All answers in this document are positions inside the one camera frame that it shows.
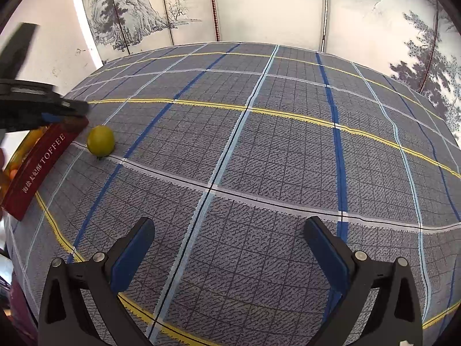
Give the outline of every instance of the yellow lemon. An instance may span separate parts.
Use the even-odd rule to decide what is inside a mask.
[[[88,150],[96,157],[110,155],[115,147],[114,133],[107,126],[96,126],[91,129],[87,138]]]

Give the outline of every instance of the orange candy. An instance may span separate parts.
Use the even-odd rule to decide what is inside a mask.
[[[13,169],[11,172],[10,172],[10,180],[13,180],[14,177],[16,176],[16,173],[18,172],[17,169]]]

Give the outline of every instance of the metal bolt head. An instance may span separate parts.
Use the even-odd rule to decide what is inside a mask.
[[[96,261],[96,262],[102,262],[105,258],[105,254],[104,252],[96,252],[94,255],[93,255],[93,260]]]
[[[364,262],[368,258],[365,252],[363,251],[357,251],[356,252],[356,259],[360,260],[361,262]]]
[[[59,267],[61,265],[62,259],[60,257],[56,257],[52,260],[51,265],[53,267]]]
[[[397,259],[397,262],[402,266],[406,267],[408,265],[408,261],[404,257],[400,257]]]

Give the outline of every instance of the light blue stripe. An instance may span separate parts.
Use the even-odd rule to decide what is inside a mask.
[[[274,57],[278,51],[278,47],[279,46],[277,45],[274,48],[274,51],[269,57],[269,60],[264,68],[263,73],[259,77],[258,81],[256,82],[253,88],[252,93],[248,97],[247,102],[245,103],[245,106],[247,108],[250,108],[253,105],[254,100],[258,96],[261,90],[262,83],[266,79],[269,68],[271,67],[274,61]],[[211,174],[211,177],[208,180],[208,191],[202,194],[197,206],[195,207],[195,212],[192,216],[191,222],[189,223],[187,232],[183,238],[183,242],[181,244],[179,252],[176,255],[176,259],[171,267],[170,274],[168,275],[167,281],[165,282],[165,285],[155,306],[154,316],[156,320],[160,319],[161,321],[167,315],[170,303],[173,299],[176,288],[179,285],[181,277],[183,276],[188,258],[190,256],[190,253],[192,252],[195,240],[197,239],[197,236],[199,234],[201,224],[207,214],[208,208],[214,197],[214,194],[211,192],[211,186],[217,185],[221,181],[227,163],[229,162],[229,159],[232,156],[232,152],[234,151],[237,140],[241,134],[241,130],[245,125],[245,122],[249,114],[250,111],[248,109],[241,112],[239,118],[237,119],[234,125],[234,128],[232,129],[232,132],[230,133],[229,139],[224,147],[224,150],[221,153],[218,162],[216,163],[213,173]],[[158,335],[158,328],[153,327],[153,325],[154,322],[152,322],[146,329],[146,336],[149,337],[149,340],[152,344],[155,343],[155,340]]]
[[[397,125],[394,123],[394,121],[388,116],[383,104],[379,100],[378,96],[370,86],[370,84],[367,82],[367,80],[363,77],[362,73],[360,72],[359,68],[357,68],[356,64],[351,62],[352,66],[356,69],[357,73],[361,76],[363,81],[365,82],[366,86],[376,99],[376,101],[379,103],[379,107],[381,109],[381,112],[384,114],[386,119],[391,123],[392,128],[394,130],[394,138],[396,140],[396,143],[400,147],[400,154],[402,155],[403,159],[403,165],[405,166],[405,171],[407,172],[407,177],[408,181],[410,183],[410,189],[411,189],[411,195],[413,196],[413,203],[414,203],[414,209],[416,211],[416,217],[418,219],[418,225],[421,228],[423,226],[423,218],[421,216],[421,209],[420,209],[420,203],[418,201],[418,194],[416,193],[416,186],[414,185],[413,181],[413,176],[411,174],[410,170],[410,165],[408,164],[407,160],[407,155],[405,151],[402,149],[402,144],[400,143],[400,138],[399,138],[399,130]],[[423,233],[420,232],[418,233],[418,250],[419,250],[419,255],[420,255],[420,269],[421,269],[421,276],[423,278],[423,284],[424,284],[424,291],[426,294],[426,297],[424,299],[424,311],[423,311],[423,321],[427,316],[427,312],[429,310],[429,304],[432,296],[432,288],[430,286],[430,280],[429,280],[429,275],[427,273],[427,267],[426,267],[426,259],[424,256],[424,246],[423,246]]]

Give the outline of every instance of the red box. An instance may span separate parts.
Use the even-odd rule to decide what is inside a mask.
[[[36,191],[66,148],[88,125],[68,132],[61,124],[51,125],[33,146],[6,192],[2,207],[17,220],[22,220]]]

